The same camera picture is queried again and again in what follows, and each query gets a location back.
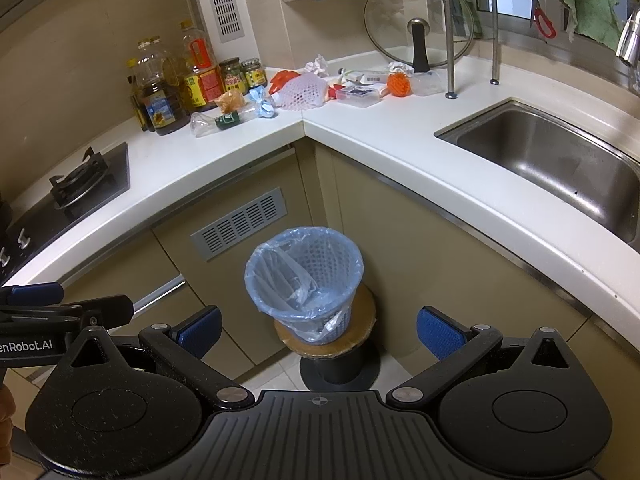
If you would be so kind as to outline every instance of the metal vent grille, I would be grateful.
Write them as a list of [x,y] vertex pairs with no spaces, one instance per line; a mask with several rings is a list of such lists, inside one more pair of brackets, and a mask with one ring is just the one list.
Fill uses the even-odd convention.
[[236,0],[209,1],[216,16],[220,42],[226,43],[227,41],[242,38],[244,36],[244,30],[242,30],[242,22],[240,21]]
[[282,192],[277,187],[203,227],[191,235],[191,240],[204,260],[209,261],[286,214]]

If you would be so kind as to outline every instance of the green towel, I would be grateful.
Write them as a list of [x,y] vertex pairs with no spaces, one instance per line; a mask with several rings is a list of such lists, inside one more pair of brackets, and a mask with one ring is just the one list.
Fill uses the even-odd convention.
[[615,11],[619,0],[560,0],[569,8],[567,32],[569,41],[574,40],[574,32],[608,46],[618,48],[622,27]]

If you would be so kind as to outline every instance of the glass pot lid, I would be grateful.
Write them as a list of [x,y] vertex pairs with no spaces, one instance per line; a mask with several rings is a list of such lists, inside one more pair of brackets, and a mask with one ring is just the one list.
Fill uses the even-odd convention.
[[[475,28],[465,0],[451,0],[454,27],[454,59],[471,46]],[[409,65],[414,63],[412,30],[424,28],[424,44],[432,68],[447,63],[442,0],[367,0],[364,25],[369,39],[385,56]]]

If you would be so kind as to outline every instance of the wooden stool top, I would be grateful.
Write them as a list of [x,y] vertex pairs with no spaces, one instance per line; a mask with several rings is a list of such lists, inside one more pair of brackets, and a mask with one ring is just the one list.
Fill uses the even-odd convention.
[[278,337],[296,354],[307,359],[329,359],[338,357],[364,343],[376,322],[376,305],[369,289],[361,283],[351,303],[351,320],[344,334],[326,345],[309,345],[294,336],[277,320],[273,320]]

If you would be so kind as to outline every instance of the black glass cooktop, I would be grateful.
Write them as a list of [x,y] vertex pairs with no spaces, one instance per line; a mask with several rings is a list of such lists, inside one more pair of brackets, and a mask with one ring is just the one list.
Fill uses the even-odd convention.
[[129,189],[126,142],[103,154],[88,149],[78,163],[66,178],[52,177],[52,193],[0,237],[3,255],[9,257],[0,262],[0,285],[78,222]]

